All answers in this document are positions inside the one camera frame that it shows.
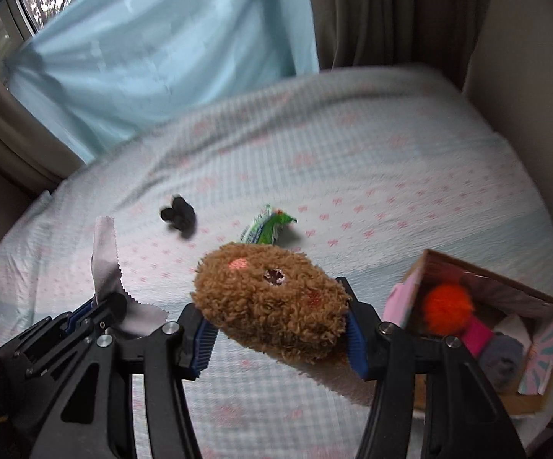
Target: cardboard box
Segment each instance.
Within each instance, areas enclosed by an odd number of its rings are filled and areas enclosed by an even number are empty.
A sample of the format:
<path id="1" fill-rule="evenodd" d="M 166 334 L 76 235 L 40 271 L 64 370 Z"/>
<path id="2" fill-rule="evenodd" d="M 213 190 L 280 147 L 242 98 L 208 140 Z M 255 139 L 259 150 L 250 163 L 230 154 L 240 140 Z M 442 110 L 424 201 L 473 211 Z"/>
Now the cardboard box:
<path id="1" fill-rule="evenodd" d="M 517 314 L 532 339 L 519 375 L 500 393 L 511 416 L 540 411 L 553 380 L 553 297 L 446 254 L 426 250 L 390 295 L 381 319 L 415 334 L 429 335 L 421 305 L 428 291 L 440 283 L 465 286 L 472 296 L 474 315 L 493 329 L 509 314 Z M 415 409 L 425 408 L 425 377 L 417 375 Z"/>

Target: plush toy face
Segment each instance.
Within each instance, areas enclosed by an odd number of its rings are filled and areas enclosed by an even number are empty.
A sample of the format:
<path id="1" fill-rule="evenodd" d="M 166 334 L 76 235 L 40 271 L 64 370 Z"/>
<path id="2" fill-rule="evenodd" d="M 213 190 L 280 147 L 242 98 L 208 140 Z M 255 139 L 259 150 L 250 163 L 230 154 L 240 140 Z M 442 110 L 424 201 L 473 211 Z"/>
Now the plush toy face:
<path id="1" fill-rule="evenodd" d="M 198 265 L 192 298 L 241 345 L 286 361 L 315 361 L 345 331 L 343 287 L 306 255 L 273 245 L 228 243 Z"/>

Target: orange yarn ball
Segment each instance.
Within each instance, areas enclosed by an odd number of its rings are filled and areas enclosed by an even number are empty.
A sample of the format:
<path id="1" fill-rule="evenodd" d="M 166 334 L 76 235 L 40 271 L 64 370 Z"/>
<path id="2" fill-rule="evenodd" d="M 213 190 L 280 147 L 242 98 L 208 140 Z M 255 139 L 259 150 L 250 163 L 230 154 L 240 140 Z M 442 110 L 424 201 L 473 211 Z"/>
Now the orange yarn ball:
<path id="1" fill-rule="evenodd" d="M 423 299 L 423 319 L 427 329 L 442 337 L 462 332 L 473 311 L 470 294 L 459 285 L 438 285 Z"/>

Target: white cloth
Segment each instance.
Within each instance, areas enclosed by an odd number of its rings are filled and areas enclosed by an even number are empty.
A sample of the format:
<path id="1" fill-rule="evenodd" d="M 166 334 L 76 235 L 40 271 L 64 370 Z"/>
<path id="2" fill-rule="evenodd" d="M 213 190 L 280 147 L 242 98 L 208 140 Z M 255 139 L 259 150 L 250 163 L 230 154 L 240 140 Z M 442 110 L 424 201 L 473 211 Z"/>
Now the white cloth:
<path id="1" fill-rule="evenodd" d="M 493 328 L 495 333 L 501 333 L 507 335 L 523 345 L 523 355 L 527 354 L 530 346 L 532 346 L 532 339 L 529 338 L 529 333 L 527 328 L 523 324 L 523 320 L 516 314 L 510 314 L 509 316 L 503 318 L 495 328 Z"/>
<path id="2" fill-rule="evenodd" d="M 123 295 L 128 301 L 124 319 L 113 327 L 137 337 L 146 337 L 165 323 L 168 312 L 137 302 L 122 286 L 122 272 L 117 258 L 115 220 L 108 216 L 96 218 L 94 229 L 94 253 L 92 254 L 92 278 L 94 298 L 102 302 L 112 293 Z"/>

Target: gray fabric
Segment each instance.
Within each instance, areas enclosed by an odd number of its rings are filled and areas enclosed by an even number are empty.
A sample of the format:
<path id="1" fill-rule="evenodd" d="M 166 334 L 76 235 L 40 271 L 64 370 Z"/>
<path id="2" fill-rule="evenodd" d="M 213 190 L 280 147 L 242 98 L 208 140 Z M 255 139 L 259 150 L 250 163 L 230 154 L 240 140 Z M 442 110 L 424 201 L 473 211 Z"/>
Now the gray fabric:
<path id="1" fill-rule="evenodd" d="M 505 390 L 523 363 L 523 345 L 508 335 L 497 333 L 478 358 L 478 364 L 496 391 Z"/>
<path id="2" fill-rule="evenodd" d="M 322 69 L 422 62 L 462 87 L 489 0 L 311 0 Z"/>

